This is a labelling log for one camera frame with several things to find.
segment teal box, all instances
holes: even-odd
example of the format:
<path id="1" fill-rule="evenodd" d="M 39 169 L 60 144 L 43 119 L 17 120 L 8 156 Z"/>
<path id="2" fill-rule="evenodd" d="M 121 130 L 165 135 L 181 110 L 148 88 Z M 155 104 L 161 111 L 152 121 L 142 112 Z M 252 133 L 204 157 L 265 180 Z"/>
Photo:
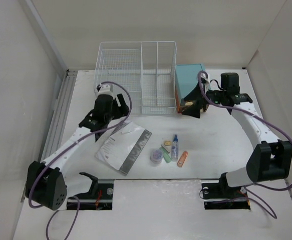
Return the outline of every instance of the teal box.
<path id="1" fill-rule="evenodd" d="M 204 64 L 201 63 L 176 65 L 176 103 L 179 113 L 184 107 L 183 98 L 196 87 L 197 74 L 201 70 L 205 70 Z"/>

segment wall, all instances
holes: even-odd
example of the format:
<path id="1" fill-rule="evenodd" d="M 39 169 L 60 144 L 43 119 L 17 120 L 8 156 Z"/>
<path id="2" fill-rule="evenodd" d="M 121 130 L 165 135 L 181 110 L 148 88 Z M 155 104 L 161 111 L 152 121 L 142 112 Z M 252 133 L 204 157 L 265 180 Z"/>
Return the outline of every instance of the wall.
<path id="1" fill-rule="evenodd" d="M 292 136 L 292 0 L 284 4 L 247 69 L 263 116 Z"/>
<path id="2" fill-rule="evenodd" d="M 102 41 L 176 41 L 177 63 L 245 67 L 285 0 L 33 0 L 70 68 Z"/>
<path id="3" fill-rule="evenodd" d="M 57 74 L 17 0 L 0 0 L 0 240 L 12 237 Z"/>

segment tabletop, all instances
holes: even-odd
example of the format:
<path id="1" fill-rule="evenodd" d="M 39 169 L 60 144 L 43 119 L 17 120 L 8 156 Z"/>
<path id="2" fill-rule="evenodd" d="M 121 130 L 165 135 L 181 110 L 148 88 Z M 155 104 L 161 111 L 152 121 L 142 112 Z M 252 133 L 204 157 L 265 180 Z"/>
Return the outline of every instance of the tabletop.
<path id="1" fill-rule="evenodd" d="M 207 71 L 217 80 L 223 72 L 237 72 L 241 92 L 251 96 L 260 113 L 246 70 Z M 93 107 L 93 74 L 91 70 L 78 72 L 63 143 Z M 273 207 L 278 216 L 276 220 L 254 202 L 250 203 L 251 210 L 204 210 L 199 197 L 200 179 L 219 178 L 223 172 L 243 167 L 252 152 L 247 136 L 226 110 L 210 107 L 201 119 L 175 115 L 132 116 L 130 120 L 153 135 L 127 176 L 94 158 L 100 147 L 96 143 L 82 153 L 71 168 L 73 174 L 84 169 L 100 179 L 116 180 L 113 209 L 81 210 L 69 240 L 292 239 L 292 201 L 287 191 L 250 187 Z M 184 166 L 179 168 L 176 163 L 164 161 L 160 165 L 151 164 L 151 149 L 158 148 L 173 133 L 179 136 L 179 151 L 189 152 Z M 266 184 L 275 188 L 285 186 L 284 180 Z M 14 240 L 45 239 L 46 225 L 52 214 L 44 207 L 32 209 L 26 201 Z M 64 239 L 74 214 L 73 210 L 57 213 L 48 231 L 51 239 Z"/>
<path id="2" fill-rule="evenodd" d="M 236 72 L 242 93 L 253 99 L 257 111 L 259 106 L 249 76 L 243 69 L 207 69 L 210 79 L 220 81 L 220 74 Z M 93 109 L 96 99 L 93 91 L 94 70 L 78 72 L 66 120 L 62 144 L 70 138 L 78 123 Z M 129 173 L 124 176 L 112 167 L 95 158 L 102 142 L 91 144 L 76 161 L 68 174 L 86 172 L 99 179 L 211 179 L 246 165 L 252 146 L 239 123 L 225 109 L 210 106 L 201 118 L 176 114 L 173 116 L 131 116 L 129 119 L 152 132 L 152 136 L 141 151 Z M 178 134 L 179 152 L 188 151 L 182 168 L 175 162 L 163 161 L 155 165 L 150 153 Z"/>

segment wire shelf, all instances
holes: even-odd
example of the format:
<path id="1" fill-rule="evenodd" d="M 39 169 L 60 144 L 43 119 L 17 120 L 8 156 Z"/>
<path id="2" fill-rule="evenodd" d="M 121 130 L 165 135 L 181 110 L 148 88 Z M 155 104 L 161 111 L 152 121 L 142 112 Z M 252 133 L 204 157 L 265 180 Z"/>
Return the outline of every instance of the wire shelf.
<path id="1" fill-rule="evenodd" d="M 129 92 L 132 114 L 172 115 L 176 110 L 175 64 L 173 41 L 102 42 L 95 90 L 99 83 L 113 81 Z M 114 94 L 119 93 L 122 90 L 114 86 Z"/>

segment blue box lid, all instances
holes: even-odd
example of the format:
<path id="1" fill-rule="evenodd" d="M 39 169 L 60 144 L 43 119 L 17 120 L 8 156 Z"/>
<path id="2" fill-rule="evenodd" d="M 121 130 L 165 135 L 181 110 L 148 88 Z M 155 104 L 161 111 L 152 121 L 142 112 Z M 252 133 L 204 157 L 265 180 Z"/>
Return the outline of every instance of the blue box lid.
<path id="1" fill-rule="evenodd" d="M 195 88 L 198 83 L 197 74 L 201 70 L 205 70 L 205 66 L 200 63 L 176 65 L 176 89 L 179 101 Z"/>

